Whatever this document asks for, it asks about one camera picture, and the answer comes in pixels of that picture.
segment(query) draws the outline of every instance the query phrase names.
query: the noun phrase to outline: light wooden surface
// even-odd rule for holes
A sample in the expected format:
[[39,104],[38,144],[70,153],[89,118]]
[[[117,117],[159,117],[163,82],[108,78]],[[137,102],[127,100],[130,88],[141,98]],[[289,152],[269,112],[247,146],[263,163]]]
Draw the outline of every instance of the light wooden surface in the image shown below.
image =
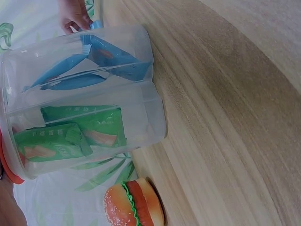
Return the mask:
[[301,225],[299,3],[104,0],[152,41],[168,135],[133,158],[169,226]]

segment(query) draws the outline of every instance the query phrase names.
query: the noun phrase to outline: orange lid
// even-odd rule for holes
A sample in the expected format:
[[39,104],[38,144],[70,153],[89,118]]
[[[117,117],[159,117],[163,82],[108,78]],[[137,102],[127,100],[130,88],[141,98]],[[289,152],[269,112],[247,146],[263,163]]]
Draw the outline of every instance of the orange lid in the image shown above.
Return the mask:
[[16,174],[14,174],[10,168],[8,167],[7,162],[5,161],[5,157],[4,157],[4,153],[3,153],[3,148],[2,148],[2,133],[0,130],[0,160],[2,163],[2,166],[4,168],[4,171],[6,173],[6,175],[8,176],[8,178],[15,184],[20,185],[24,182],[23,179],[21,179],[20,177],[18,177]]

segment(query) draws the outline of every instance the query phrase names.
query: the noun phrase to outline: human hand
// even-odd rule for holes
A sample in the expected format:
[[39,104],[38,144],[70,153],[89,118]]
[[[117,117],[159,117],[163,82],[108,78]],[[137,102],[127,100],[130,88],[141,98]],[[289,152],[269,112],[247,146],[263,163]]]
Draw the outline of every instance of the human hand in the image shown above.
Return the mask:
[[83,31],[90,29],[93,21],[88,15],[84,0],[58,0],[58,4],[61,27],[66,34],[73,33],[71,27],[77,31],[80,28]]
[[1,226],[27,226],[26,218],[15,201],[13,188],[13,182],[4,173],[0,180]]

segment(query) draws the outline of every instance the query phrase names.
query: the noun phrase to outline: green packet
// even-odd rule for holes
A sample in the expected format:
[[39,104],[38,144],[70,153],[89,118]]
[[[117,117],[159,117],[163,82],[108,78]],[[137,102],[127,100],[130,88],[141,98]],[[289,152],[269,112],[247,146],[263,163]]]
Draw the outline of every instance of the green packet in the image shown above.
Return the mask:
[[63,122],[76,123],[84,133],[89,145],[102,147],[120,147],[127,145],[124,135],[121,109],[116,106],[61,106],[45,107],[41,109],[45,122],[64,118]]
[[14,137],[18,151],[31,162],[79,158],[93,153],[75,123],[28,129]]

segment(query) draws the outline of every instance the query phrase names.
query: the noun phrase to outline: transparent bin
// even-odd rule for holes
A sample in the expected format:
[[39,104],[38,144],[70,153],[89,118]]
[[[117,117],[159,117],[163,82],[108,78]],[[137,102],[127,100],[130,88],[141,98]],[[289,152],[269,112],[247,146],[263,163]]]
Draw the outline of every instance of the transparent bin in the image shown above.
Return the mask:
[[1,55],[1,160],[15,183],[158,143],[162,100],[140,26],[79,32]]

